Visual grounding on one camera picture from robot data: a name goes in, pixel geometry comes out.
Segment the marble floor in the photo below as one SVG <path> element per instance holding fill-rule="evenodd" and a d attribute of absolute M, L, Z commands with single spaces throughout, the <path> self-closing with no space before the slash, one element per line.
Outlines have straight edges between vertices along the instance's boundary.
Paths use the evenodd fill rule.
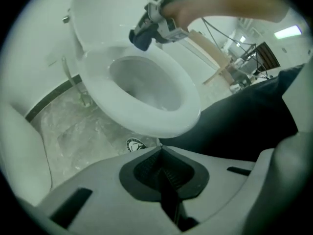
<path fill-rule="evenodd" d="M 82 83 L 81 90 L 86 91 Z M 197 86 L 204 110 L 231 92 L 220 76 Z M 42 135 L 52 176 L 52 188 L 97 161 L 128 153 L 126 140 L 140 139 L 147 147 L 156 139 L 131 132 L 111 120 L 95 103 L 84 107 L 74 88 L 47 105 L 31 122 Z"/>

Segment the wall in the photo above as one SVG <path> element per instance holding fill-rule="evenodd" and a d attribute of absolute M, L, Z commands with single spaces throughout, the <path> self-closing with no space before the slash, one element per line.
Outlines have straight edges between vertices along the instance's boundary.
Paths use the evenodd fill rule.
<path fill-rule="evenodd" d="M 16 20 L 3 46 L 0 91 L 24 116 L 67 80 L 61 66 L 62 55 L 67 57 L 71 74 L 77 74 L 69 28 L 62 22 L 69 6 L 70 0 L 32 0 Z M 207 19 L 227 35 L 237 25 L 236 18 Z M 190 28 L 209 35 L 202 21 L 195 21 Z M 212 33 L 218 43 L 225 41 L 219 33 L 214 30 Z"/>
<path fill-rule="evenodd" d="M 217 68 L 209 66 L 202 59 L 183 46 L 181 42 L 164 45 L 163 50 L 177 60 L 177 62 L 188 73 L 195 85 L 200 85 L 213 76 Z"/>

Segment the white toilet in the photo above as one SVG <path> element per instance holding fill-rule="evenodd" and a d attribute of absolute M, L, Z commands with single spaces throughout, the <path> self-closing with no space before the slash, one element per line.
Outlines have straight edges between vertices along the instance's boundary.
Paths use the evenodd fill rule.
<path fill-rule="evenodd" d="M 155 45 L 143 52 L 128 40 L 146 3 L 72 0 L 71 33 L 80 76 L 96 104 L 131 131 L 172 138 L 197 123 L 200 99 L 171 56 Z"/>

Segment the black cloth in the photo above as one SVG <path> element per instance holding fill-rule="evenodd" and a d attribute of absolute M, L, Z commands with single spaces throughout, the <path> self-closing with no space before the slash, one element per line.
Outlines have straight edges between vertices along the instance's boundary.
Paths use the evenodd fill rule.
<path fill-rule="evenodd" d="M 209 156 L 256 161 L 259 154 L 297 133 L 282 95 L 302 67 L 243 89 L 205 109 L 196 126 L 166 146 Z"/>

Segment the ceiling light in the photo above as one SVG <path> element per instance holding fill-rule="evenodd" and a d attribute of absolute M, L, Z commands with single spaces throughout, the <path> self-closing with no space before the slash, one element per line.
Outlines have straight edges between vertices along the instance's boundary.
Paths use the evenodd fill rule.
<path fill-rule="evenodd" d="M 292 37 L 292 36 L 298 36 L 298 35 L 301 35 L 301 30 L 299 29 L 299 27 L 297 25 L 291 26 L 287 29 L 277 31 L 275 33 L 275 37 L 277 39 L 282 39 L 282 38 Z"/>
<path fill-rule="evenodd" d="M 244 42 L 246 40 L 246 38 L 244 36 L 241 37 L 240 42 Z"/>

